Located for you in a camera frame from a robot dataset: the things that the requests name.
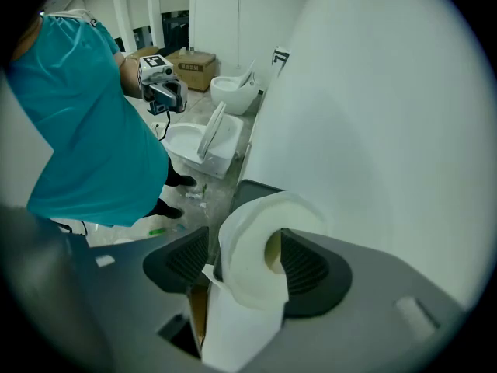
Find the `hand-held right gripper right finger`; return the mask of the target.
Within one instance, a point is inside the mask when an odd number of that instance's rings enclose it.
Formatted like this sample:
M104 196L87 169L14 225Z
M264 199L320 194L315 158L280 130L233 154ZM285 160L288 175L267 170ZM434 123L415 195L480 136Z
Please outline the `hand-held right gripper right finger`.
M395 256L309 232L280 234L290 294L282 327L241 373L414 371L464 316Z

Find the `person in teal shirt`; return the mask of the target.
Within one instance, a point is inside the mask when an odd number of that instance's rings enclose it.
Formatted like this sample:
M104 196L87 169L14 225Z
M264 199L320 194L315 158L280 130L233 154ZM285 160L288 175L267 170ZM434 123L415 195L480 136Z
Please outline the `person in teal shirt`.
M44 16L8 83L53 155L27 207L44 218L132 226L156 205L169 157L123 94L101 24Z

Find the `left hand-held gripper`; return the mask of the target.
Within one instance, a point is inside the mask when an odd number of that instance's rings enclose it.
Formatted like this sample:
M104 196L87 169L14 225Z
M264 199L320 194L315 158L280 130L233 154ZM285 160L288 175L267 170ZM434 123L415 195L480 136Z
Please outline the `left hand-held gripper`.
M139 59L138 81L151 114L186 109L188 86L181 80L173 80L173 65L161 55Z

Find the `person's black trousers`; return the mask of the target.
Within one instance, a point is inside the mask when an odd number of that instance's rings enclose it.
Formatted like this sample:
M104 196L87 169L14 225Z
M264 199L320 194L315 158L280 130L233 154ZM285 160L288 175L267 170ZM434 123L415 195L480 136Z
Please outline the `person's black trousers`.
M174 170L172 162L169 161L168 175L167 175L167 179L165 181L165 185L168 187L178 187L180 176L186 176L186 175L178 174ZM169 206L169 205L167 205L161 198L159 198L157 200L157 203L155 204L155 206L152 208L152 210L149 213L147 213L144 217L146 218L146 217L151 217L154 215L164 216L164 212L165 212L165 209L167 208L167 206Z

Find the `white egg-shaped toilet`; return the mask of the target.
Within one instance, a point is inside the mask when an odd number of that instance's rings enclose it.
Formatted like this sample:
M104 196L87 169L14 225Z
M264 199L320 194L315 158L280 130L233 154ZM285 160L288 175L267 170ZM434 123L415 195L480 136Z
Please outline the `white egg-shaped toilet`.
M210 81L210 96L215 106L225 104L224 112L242 116L259 94L252 60L247 71L239 76L217 76Z

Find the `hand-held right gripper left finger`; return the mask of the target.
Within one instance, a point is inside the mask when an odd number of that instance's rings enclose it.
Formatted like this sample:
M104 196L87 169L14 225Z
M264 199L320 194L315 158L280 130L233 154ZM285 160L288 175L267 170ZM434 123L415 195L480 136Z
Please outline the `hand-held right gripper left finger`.
M91 247L22 208L0 206L0 278L37 335L91 373L207 373L189 296L208 257L205 227Z

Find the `person's left forearm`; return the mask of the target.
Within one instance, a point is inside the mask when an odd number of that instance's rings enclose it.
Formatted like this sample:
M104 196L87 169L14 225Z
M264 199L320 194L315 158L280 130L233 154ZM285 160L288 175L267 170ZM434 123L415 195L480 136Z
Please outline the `person's left forearm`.
M120 85L125 96L141 99L141 87L138 81L139 60L124 57L121 52L114 54L120 73Z

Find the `dark metal rack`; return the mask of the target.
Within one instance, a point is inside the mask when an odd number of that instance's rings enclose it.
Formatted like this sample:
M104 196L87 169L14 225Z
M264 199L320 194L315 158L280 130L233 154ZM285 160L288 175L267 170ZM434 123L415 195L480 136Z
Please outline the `dark metal rack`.
M189 48L189 10L162 13L165 54Z

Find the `white toilet paper roll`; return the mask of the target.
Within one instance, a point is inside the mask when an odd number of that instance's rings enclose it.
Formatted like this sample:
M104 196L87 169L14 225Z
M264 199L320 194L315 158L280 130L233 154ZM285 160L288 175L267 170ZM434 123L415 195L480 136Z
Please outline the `white toilet paper roll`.
M203 268L210 280L201 350L206 366L238 373L280 331L289 292L281 248L270 238L282 228L328 233L323 214L287 191L243 204L222 224L222 278L215 278L214 266Z

